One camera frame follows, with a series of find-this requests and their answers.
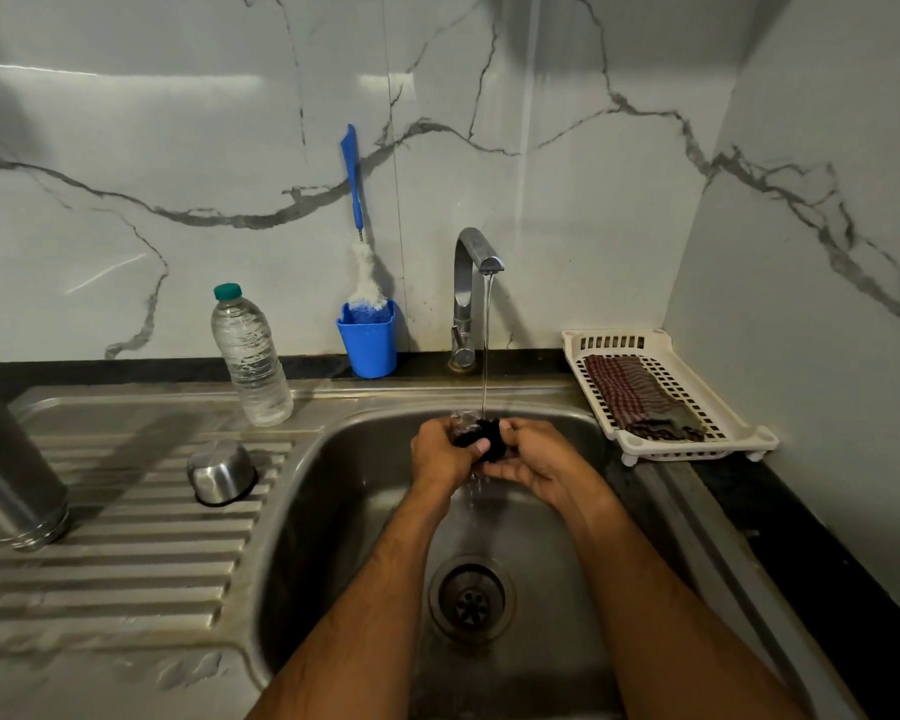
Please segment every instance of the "kitchen towel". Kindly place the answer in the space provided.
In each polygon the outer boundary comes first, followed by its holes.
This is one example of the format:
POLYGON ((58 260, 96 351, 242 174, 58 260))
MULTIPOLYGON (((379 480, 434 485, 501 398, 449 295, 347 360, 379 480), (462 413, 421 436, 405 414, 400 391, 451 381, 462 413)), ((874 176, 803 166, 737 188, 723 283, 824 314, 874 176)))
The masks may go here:
POLYGON ((587 356, 583 363, 621 429, 648 440, 704 441, 706 427, 660 386, 639 356, 587 356))

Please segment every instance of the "running water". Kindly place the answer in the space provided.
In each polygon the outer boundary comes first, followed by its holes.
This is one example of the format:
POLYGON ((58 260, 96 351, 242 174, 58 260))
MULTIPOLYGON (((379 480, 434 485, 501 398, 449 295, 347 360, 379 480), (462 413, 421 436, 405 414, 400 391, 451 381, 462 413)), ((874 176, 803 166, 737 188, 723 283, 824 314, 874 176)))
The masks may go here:
POLYGON ((487 375, 488 361, 491 348, 491 290, 493 289, 493 275, 483 276, 483 404, 480 408, 480 418, 487 418, 487 375))

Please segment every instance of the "blue brush holder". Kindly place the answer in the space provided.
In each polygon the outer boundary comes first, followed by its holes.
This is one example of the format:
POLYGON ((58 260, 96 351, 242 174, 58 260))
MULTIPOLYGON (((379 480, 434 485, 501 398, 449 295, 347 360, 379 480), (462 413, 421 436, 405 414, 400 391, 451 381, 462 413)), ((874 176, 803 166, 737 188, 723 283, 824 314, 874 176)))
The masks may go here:
POLYGON ((350 367, 364 379, 379 379, 396 369, 396 305, 392 300, 386 302, 384 313, 388 318, 379 323, 355 322, 350 306, 343 303, 336 319, 350 367))

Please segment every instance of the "drain strainer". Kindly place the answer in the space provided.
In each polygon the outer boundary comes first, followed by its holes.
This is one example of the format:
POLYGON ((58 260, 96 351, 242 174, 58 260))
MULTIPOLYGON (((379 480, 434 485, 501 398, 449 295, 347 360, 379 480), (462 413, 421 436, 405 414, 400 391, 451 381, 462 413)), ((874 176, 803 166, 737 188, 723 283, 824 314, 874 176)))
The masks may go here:
POLYGON ((507 629, 515 610, 514 582, 492 558, 452 558, 430 581, 430 614, 451 640, 490 642, 507 629))

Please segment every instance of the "white dish rack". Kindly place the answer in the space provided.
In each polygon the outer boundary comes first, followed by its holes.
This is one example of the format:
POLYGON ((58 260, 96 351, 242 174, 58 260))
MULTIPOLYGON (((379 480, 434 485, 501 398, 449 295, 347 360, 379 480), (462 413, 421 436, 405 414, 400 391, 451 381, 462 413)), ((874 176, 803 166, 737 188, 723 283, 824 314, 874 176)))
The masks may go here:
POLYGON ((716 460, 732 452, 745 452, 759 462, 780 444, 767 427, 744 423, 674 352, 666 332, 658 328, 601 328, 563 331, 566 355, 603 434, 623 450, 624 465, 639 458, 658 462, 716 460), (587 373, 588 356, 638 356, 644 367, 674 399, 682 401, 705 427, 703 441, 648 439, 620 428, 596 384, 587 373))

